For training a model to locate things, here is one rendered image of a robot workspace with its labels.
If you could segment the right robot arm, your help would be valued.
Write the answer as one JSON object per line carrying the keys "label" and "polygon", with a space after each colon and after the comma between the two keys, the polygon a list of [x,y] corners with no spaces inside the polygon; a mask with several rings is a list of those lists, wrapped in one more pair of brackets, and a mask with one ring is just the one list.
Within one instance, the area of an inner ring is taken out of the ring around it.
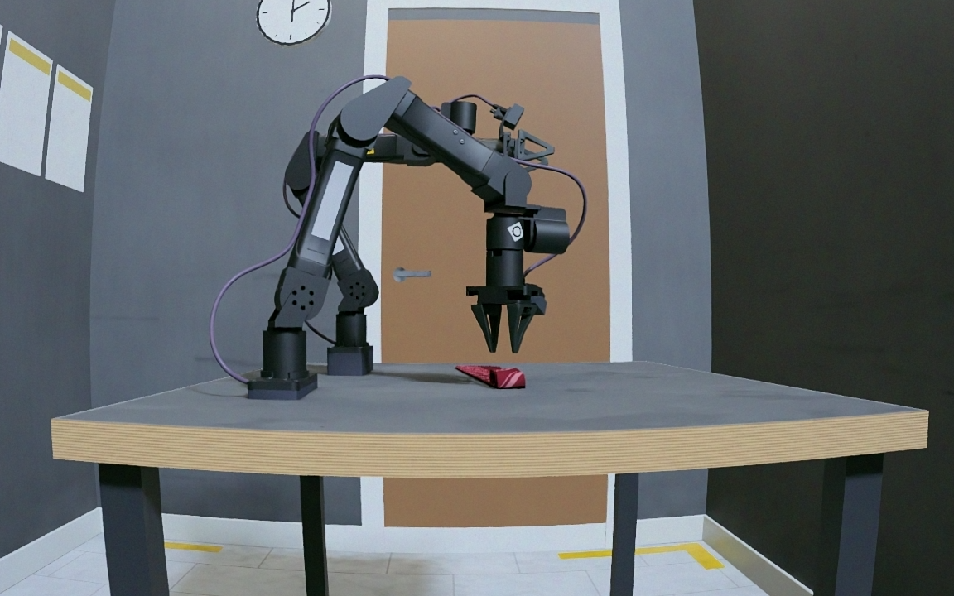
{"label": "right robot arm", "polygon": [[496,256],[515,250],[566,252],[571,241],[566,210],[527,204],[532,180],[525,167],[461,131],[425,104],[410,86],[411,80],[395,76],[351,99],[329,125],[306,215],[289,254],[288,268],[282,269],[277,284],[275,310],[263,329],[261,377],[249,380],[248,389],[301,390],[317,380],[317,372],[306,370],[303,322],[313,320],[322,309],[349,199],[367,152],[373,150],[385,122],[388,131],[400,133],[428,152],[484,200],[484,213],[494,214],[487,219],[487,252],[496,252]]}

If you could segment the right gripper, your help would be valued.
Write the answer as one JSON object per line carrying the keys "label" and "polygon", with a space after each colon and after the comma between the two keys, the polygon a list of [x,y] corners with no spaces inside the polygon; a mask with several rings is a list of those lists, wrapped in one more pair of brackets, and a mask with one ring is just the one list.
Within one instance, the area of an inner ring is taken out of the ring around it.
{"label": "right gripper", "polygon": [[496,352],[499,342],[501,305],[507,305],[512,353],[518,353],[537,310],[537,306],[532,305],[531,291],[533,296],[544,296],[541,287],[523,282],[522,250],[501,252],[497,257],[496,252],[487,252],[487,286],[467,286],[466,295],[478,296],[477,305],[472,305],[472,310],[487,340],[489,353]]}

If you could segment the red striped necktie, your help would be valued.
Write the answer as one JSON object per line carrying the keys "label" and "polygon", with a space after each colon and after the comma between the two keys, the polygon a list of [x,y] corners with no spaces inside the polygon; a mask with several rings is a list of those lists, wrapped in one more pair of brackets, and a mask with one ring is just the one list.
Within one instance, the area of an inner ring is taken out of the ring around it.
{"label": "red striped necktie", "polygon": [[469,376],[479,378],[496,389],[522,389],[526,387],[525,373],[517,368],[495,366],[455,366]]}

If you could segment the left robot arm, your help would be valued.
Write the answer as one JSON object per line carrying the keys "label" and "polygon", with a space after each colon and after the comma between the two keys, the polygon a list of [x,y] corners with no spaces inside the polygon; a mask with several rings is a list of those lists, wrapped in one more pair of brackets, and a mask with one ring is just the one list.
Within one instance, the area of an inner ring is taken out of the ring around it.
{"label": "left robot arm", "polygon": [[[455,125],[470,135],[475,133],[477,105],[466,101],[441,104],[441,114],[449,118]],[[514,131],[525,107],[514,104],[504,126]],[[314,185],[320,171],[325,139],[328,133],[314,131],[315,138],[315,169]],[[316,161],[316,158],[317,161]],[[320,161],[319,161],[320,160]],[[404,161],[405,160],[405,161]],[[373,151],[368,152],[364,163],[392,163],[393,165],[431,166],[440,163],[420,147],[414,146],[412,141],[391,133],[378,135]],[[296,148],[294,157],[289,161],[285,180],[291,186],[295,199],[299,199],[303,207],[310,182],[310,131],[302,138],[300,146]],[[328,353],[367,353],[373,350],[367,342],[367,314],[364,310],[378,300],[379,289],[370,269],[365,267],[356,252],[353,243],[344,226],[340,228],[340,236],[335,244],[332,257],[332,267],[337,276],[337,286],[342,293],[342,301],[336,314],[336,342],[328,348]],[[368,348],[364,348],[368,347]]]}

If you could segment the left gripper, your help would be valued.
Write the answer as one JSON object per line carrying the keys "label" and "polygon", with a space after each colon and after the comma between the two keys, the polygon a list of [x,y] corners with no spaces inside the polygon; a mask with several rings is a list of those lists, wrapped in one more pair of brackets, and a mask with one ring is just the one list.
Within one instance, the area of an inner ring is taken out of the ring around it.
{"label": "left gripper", "polygon": [[[527,133],[523,131],[522,129],[518,129],[518,139],[511,138],[511,132],[504,132],[504,121],[506,121],[508,112],[510,112],[511,109],[512,107],[508,107],[508,110],[497,108],[496,112],[494,113],[494,118],[498,118],[499,120],[503,118],[499,126],[499,131],[500,131],[499,139],[491,139],[491,138],[476,138],[476,139],[480,140],[485,146],[492,147],[494,150],[501,152],[501,154],[504,153],[508,157],[513,157],[513,158],[516,158],[519,160],[525,160],[525,161],[537,159],[537,160],[540,160],[540,163],[537,163],[538,165],[545,165],[545,166],[548,165],[548,159],[546,157],[551,154],[554,154],[554,146],[550,146],[550,144],[538,138],[535,138],[533,135],[531,135],[531,133]],[[525,150],[525,138],[528,141],[532,141],[533,143],[537,144],[538,146],[546,148],[546,151],[532,152],[532,151]],[[507,141],[507,146],[506,146],[506,141]],[[513,152],[515,155],[513,154]]]}

